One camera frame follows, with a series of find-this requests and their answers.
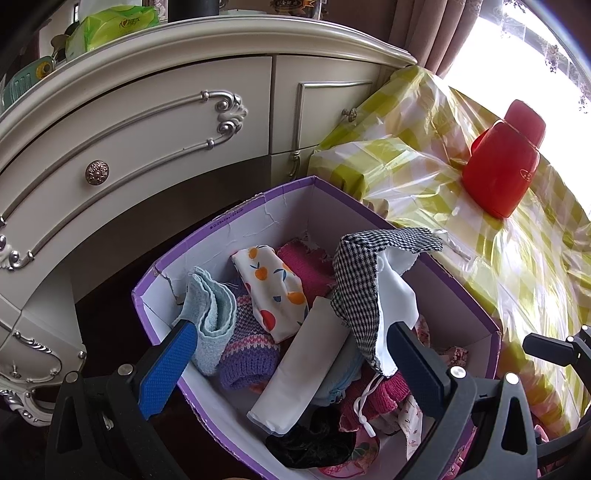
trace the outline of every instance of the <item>red plastic container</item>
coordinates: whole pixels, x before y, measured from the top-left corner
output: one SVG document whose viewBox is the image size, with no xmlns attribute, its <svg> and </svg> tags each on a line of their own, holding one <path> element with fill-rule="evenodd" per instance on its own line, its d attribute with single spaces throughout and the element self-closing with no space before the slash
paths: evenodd
<svg viewBox="0 0 591 480">
<path fill-rule="evenodd" d="M 519 205 L 538 167 L 538 148 L 544 134 L 541 117 L 515 100 L 505 120 L 497 121 L 472 144 L 462 182 L 476 203 L 492 216 L 507 218 Z"/>
</svg>

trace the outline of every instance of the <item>black and white checkered cloth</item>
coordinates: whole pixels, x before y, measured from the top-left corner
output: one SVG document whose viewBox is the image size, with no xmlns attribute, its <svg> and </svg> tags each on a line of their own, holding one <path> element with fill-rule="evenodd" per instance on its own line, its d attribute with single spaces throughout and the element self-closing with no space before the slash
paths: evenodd
<svg viewBox="0 0 591 480">
<path fill-rule="evenodd" d="M 377 253 L 389 247 L 419 254 L 441 251 L 443 244 L 427 228 L 370 230 L 342 237 L 333 260 L 337 286 L 332 307 L 349 324 L 359 350 L 377 371 L 375 344 L 380 323 Z"/>
</svg>

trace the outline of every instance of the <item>purple box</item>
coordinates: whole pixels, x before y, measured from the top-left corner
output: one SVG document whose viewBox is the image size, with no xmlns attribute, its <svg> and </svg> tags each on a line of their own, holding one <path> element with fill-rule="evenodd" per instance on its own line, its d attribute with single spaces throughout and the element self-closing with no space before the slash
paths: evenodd
<svg viewBox="0 0 591 480">
<path fill-rule="evenodd" d="M 163 255 L 134 289 L 134 305 L 151 342 L 158 344 L 181 311 L 191 267 L 203 267 L 218 281 L 229 281 L 236 275 L 230 256 L 242 248 L 261 244 L 279 248 L 293 238 L 308 235 L 332 255 L 346 233 L 391 228 L 329 183 L 317 177 L 296 180 L 233 208 Z M 420 255 L 403 278 L 416 293 L 418 310 L 427 319 L 432 344 L 467 348 L 467 370 L 476 377 L 493 378 L 501 336 L 480 305 L 429 255 Z M 246 418 L 257 399 L 255 393 L 226 392 L 217 379 L 203 377 L 192 363 L 178 386 L 209 433 L 263 478 L 328 478 L 317 469 L 288 469 L 267 451 L 267 434 Z M 432 424 L 425 418 L 423 435 Z M 463 443 L 470 434 L 471 428 L 467 427 Z M 380 454 L 365 480 L 391 480 L 406 462 L 405 452 L 403 435 L 381 439 Z"/>
</svg>

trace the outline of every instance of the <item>drawer knob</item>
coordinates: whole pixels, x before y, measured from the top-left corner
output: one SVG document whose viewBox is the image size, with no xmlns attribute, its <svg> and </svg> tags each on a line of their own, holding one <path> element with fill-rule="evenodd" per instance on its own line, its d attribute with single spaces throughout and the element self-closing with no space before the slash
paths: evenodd
<svg viewBox="0 0 591 480">
<path fill-rule="evenodd" d="M 109 177 L 109 166 L 102 160 L 95 160 L 86 167 L 84 177 L 95 187 L 101 185 Z"/>
<path fill-rule="evenodd" d="M 347 117 L 349 123 L 355 122 L 355 119 L 357 118 L 357 109 L 352 108 L 351 110 L 347 110 L 346 108 L 343 108 L 342 115 Z"/>
</svg>

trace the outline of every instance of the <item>green package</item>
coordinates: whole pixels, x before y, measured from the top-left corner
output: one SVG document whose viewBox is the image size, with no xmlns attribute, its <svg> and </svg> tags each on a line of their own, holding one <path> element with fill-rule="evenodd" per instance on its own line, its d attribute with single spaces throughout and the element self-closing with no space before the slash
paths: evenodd
<svg viewBox="0 0 591 480">
<path fill-rule="evenodd" d="M 154 7 L 120 5 L 86 17 L 66 41 L 66 59 L 79 57 L 111 40 L 158 25 Z"/>
</svg>

